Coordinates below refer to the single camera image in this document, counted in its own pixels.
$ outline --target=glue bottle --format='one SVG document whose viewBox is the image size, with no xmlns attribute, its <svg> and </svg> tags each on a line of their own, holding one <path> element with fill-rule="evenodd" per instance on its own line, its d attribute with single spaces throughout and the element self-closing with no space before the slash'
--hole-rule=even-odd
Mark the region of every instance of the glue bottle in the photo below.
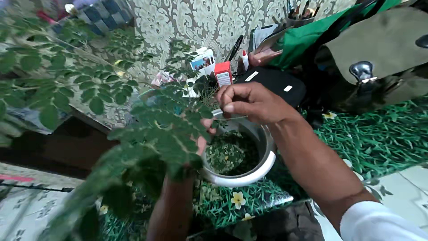
<svg viewBox="0 0 428 241">
<path fill-rule="evenodd" d="M 245 71 L 248 70 L 248 55 L 245 50 L 242 51 L 242 62 L 244 63 Z"/>
</svg>

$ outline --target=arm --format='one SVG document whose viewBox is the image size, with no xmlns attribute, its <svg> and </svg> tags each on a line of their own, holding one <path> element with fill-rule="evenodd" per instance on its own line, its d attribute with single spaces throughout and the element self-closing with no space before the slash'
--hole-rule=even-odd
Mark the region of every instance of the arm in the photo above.
<svg viewBox="0 0 428 241">
<path fill-rule="evenodd" d="M 361 201 L 377 202 L 301 115 L 263 85 L 253 82 L 222 87 L 217 100 L 226 116 L 247 115 L 252 122 L 268 125 L 294 180 L 318 203 L 338 232 L 349 207 Z"/>
<path fill-rule="evenodd" d="M 213 120 L 202 119 L 201 123 L 208 129 L 208 133 L 215 134 L 215 129 L 209 128 Z M 196 153 L 201 155 L 207 141 L 200 136 L 196 144 Z M 161 196 L 150 216 L 148 241 L 186 240 L 192 217 L 193 179 L 193 174 L 182 182 L 174 182 L 168 176 L 165 177 Z"/>
</svg>

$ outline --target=green tablecloth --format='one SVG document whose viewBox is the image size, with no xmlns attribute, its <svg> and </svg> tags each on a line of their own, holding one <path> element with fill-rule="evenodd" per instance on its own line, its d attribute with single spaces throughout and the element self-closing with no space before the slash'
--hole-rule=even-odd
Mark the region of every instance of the green tablecloth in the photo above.
<svg viewBox="0 0 428 241">
<path fill-rule="evenodd" d="M 428 153 L 428 95 L 357 116 L 337 113 L 315 131 L 341 158 L 352 163 L 365 182 L 426 162 Z M 189 234 L 220 228 L 266 213 L 273 208 L 307 200 L 278 158 L 259 182 L 238 188 L 195 182 L 194 217 Z M 232 200 L 242 193 L 241 208 Z M 101 235 L 104 240 L 144 238 L 152 206 L 136 190 L 135 217 L 117 220 L 107 212 Z"/>
</svg>

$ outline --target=white label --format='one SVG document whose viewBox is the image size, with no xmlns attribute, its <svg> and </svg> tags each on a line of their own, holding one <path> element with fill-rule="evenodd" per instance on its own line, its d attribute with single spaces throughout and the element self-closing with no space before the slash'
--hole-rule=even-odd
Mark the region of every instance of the white label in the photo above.
<svg viewBox="0 0 428 241">
<path fill-rule="evenodd" d="M 220 87 L 222 87 L 223 85 L 231 84 L 229 72 L 217 74 L 216 77 L 217 77 L 218 85 Z"/>
<path fill-rule="evenodd" d="M 284 89 L 284 91 L 285 92 L 288 92 L 289 90 L 291 90 L 291 88 L 293 88 L 291 85 L 289 85 L 289 86 L 287 86 L 285 89 Z"/>
<path fill-rule="evenodd" d="M 245 82 L 250 81 L 254 76 L 256 76 L 258 74 L 257 71 L 255 71 L 254 73 L 252 73 L 250 76 L 248 76 L 248 78 L 245 80 Z"/>
</svg>

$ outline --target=pot rim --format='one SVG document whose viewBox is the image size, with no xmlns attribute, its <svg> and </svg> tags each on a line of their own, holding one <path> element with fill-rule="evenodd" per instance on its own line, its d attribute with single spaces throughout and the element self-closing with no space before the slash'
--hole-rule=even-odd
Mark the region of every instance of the pot rim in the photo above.
<svg viewBox="0 0 428 241">
<path fill-rule="evenodd" d="M 216 109 L 213 110 L 212 113 L 215 116 L 222 114 L 223 111 L 221 109 Z M 201 170 L 203 177 L 215 185 L 226 187 L 242 187 L 262 179 L 270 171 L 273 164 L 275 163 L 276 155 L 273 152 L 275 144 L 268 127 L 266 125 L 260 125 L 260 127 L 266 137 L 266 151 L 256 167 L 240 175 L 226 176 L 213 172 L 208 167 L 206 167 L 204 163 L 204 167 Z"/>
</svg>

